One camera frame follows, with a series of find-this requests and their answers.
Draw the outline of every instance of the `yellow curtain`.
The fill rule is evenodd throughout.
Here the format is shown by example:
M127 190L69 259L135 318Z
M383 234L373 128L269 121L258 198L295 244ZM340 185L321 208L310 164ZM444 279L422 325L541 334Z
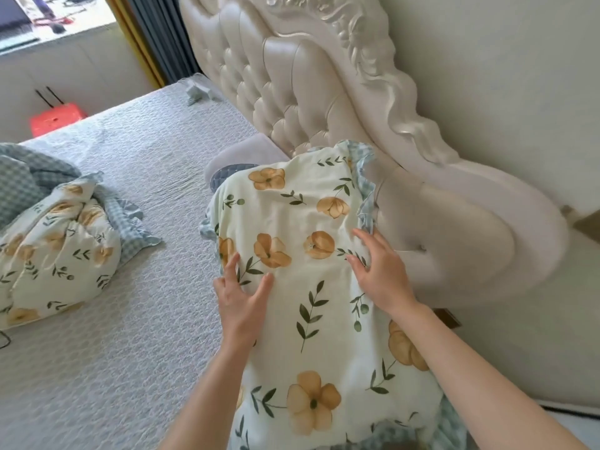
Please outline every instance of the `yellow curtain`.
M165 85L163 75L161 74L156 62L154 61L154 57L148 46L146 45L146 41L143 38L143 35L138 26L138 22L131 14L131 9L129 8L129 4L127 0L106 0L113 14L115 14L115 18L123 30L123 34L129 41L133 52L136 54L137 59L144 72L146 73L148 79L156 88L162 88Z

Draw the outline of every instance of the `bed sheet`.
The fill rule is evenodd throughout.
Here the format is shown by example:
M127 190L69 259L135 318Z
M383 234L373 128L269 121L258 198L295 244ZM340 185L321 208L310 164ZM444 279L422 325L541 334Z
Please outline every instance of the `bed sheet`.
M199 222L203 169L253 135L228 102L174 84L26 144L102 170L164 239L83 308L16 328L0 350L3 450L152 449L218 348L218 275Z

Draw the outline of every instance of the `person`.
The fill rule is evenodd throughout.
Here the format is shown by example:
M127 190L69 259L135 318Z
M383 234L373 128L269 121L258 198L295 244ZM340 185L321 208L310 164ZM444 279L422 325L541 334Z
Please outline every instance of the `person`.
M579 450L587 447L502 376L419 303L404 264L381 234L356 229L371 267L348 256L362 290L404 330L482 450ZM223 338L219 351L162 441L160 450L227 448L242 373L265 320L273 275L254 295L236 279L236 253L214 280Z

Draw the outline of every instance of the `person's left hand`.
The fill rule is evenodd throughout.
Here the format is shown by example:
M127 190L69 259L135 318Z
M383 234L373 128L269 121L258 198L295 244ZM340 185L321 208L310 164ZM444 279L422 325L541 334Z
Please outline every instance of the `person's left hand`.
M249 352L265 322L266 303L274 277L267 273L256 293L248 295L238 283L235 272L238 260L239 253L236 252L225 265L223 277L214 279L212 285L217 293L223 327L222 346Z

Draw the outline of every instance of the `forearm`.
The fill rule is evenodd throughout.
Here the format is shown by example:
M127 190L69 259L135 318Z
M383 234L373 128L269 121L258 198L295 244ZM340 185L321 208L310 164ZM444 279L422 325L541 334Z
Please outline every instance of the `forearm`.
M393 319L425 358L482 450L585 449L424 305Z
M221 346L170 427L159 450L224 450L248 351Z

